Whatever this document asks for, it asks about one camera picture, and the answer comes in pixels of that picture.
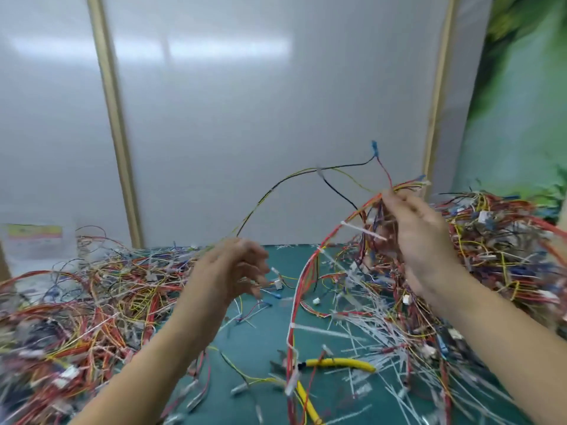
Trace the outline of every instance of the pile of zip ties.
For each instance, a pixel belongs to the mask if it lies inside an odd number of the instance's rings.
[[[85,244],[109,240],[81,238]],[[76,414],[164,322],[183,289],[198,248],[130,250],[82,262],[76,272],[33,271],[0,282],[0,421],[64,423]],[[37,295],[16,284],[51,278]],[[202,353],[192,379],[164,417],[192,391],[194,408],[206,396],[210,366]]]
[[[409,189],[419,194],[426,185],[427,181],[418,178],[394,190]],[[437,204],[436,210],[449,223],[462,264],[480,283],[548,326],[558,331],[564,326],[566,264],[551,239],[566,239],[567,233],[539,218],[538,206],[519,197],[468,192],[452,194],[450,200]],[[362,227],[351,223],[358,218],[364,222]],[[299,347],[294,345],[294,330],[346,336],[352,343],[352,349],[346,351],[377,369],[384,388],[392,394],[408,424],[448,425],[454,419],[454,410],[472,423],[512,424],[478,398],[479,394],[497,397],[510,405],[514,400],[499,388],[461,334],[439,319],[407,285],[395,227],[395,219],[378,194],[342,221],[310,257],[299,276],[286,339],[287,385],[297,385],[301,374],[297,364],[302,358]],[[330,242],[341,228],[357,230],[358,235],[334,255]],[[320,272],[323,260],[334,268],[329,274]],[[325,294],[333,293],[328,312],[322,311],[321,298],[314,298],[319,281],[327,290]],[[329,319],[327,330],[296,323],[299,308]],[[342,330],[330,330],[333,323]],[[353,326],[367,336],[366,343],[352,336]],[[384,378],[387,370],[395,372],[393,381]],[[372,389],[367,382],[370,374],[356,373],[358,370],[349,370],[345,378],[350,381],[352,399],[360,399]],[[425,397],[418,391],[423,385],[430,393]],[[410,395],[430,400],[429,410],[418,411]],[[318,421],[335,423],[360,413],[362,410]],[[291,424],[302,423],[304,407],[298,409],[288,398],[288,414]]]

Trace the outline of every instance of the green wall mural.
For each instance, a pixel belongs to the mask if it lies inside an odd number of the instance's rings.
[[[454,190],[567,191],[567,0],[494,0]]]

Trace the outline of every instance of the white partition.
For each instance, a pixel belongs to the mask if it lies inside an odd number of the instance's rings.
[[[105,0],[148,245],[228,235],[286,175],[365,161],[421,174],[448,0]],[[387,186],[373,161],[347,169]],[[370,194],[328,180],[357,205]],[[243,235],[320,241],[351,212],[315,174]]]
[[[0,0],[0,205],[130,244],[86,0]]]

